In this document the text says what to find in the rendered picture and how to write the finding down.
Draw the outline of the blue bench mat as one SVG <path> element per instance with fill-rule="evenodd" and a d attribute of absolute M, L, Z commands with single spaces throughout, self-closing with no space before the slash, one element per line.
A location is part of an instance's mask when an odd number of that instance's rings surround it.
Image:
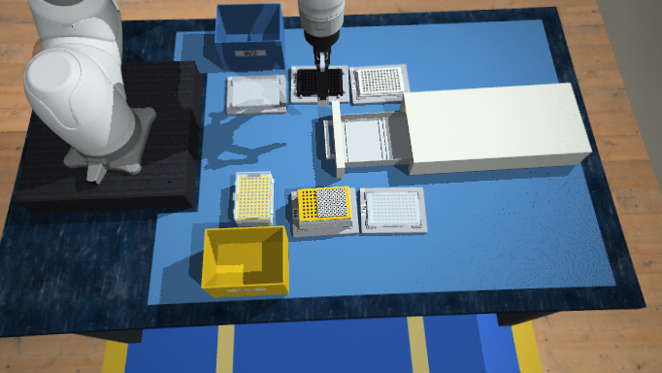
<path fill-rule="evenodd" d="M 616 286 L 581 163 L 409 176 L 408 164 L 326 159 L 332 104 L 291 104 L 291 66 L 314 65 L 304 29 L 284 29 L 285 69 L 224 71 L 215 31 L 177 32 L 174 61 L 208 74 L 198 212 L 157 214 L 148 305 Z M 406 64 L 411 92 L 559 84 L 543 21 L 341 27 L 329 66 Z M 228 77 L 285 75 L 286 114 L 227 116 Z M 206 229 L 237 228 L 236 172 L 271 171 L 273 226 L 288 238 L 289 294 L 212 297 L 201 289 Z M 291 191 L 354 187 L 359 234 L 293 238 Z M 423 187 L 427 233 L 362 234 L 360 189 Z"/>

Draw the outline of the yellow open bin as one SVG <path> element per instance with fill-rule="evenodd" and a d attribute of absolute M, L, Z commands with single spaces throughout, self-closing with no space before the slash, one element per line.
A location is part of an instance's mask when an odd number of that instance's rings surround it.
<path fill-rule="evenodd" d="M 213 297 L 289 294 L 284 226 L 206 229 L 202 289 Z"/>

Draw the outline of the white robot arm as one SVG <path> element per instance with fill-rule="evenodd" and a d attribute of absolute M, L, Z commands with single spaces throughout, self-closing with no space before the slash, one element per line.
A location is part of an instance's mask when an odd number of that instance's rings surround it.
<path fill-rule="evenodd" d="M 88 167 L 86 179 L 98 185 L 107 170 L 138 174 L 156 111 L 126 103 L 116 0 L 27 2 L 42 51 L 24 70 L 24 92 L 36 115 L 71 145 L 64 164 Z M 298 0 L 301 26 L 316 37 L 339 31 L 344 8 L 345 0 Z"/>

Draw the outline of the blue open-top bin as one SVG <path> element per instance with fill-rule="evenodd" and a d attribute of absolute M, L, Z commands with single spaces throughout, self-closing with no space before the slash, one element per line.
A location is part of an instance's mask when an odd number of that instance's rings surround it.
<path fill-rule="evenodd" d="M 281 3 L 216 5 L 215 46 L 224 71 L 285 69 Z"/>

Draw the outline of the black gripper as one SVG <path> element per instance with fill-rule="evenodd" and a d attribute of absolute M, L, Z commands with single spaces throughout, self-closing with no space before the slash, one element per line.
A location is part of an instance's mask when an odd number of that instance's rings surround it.
<path fill-rule="evenodd" d="M 317 88 L 314 89 L 314 92 L 317 92 L 317 107 L 329 107 L 328 67 L 331 46 L 338 41 L 340 29 L 328 37 L 316 37 L 304 30 L 304 36 L 306 41 L 314 47 L 314 64 L 317 71 Z"/>

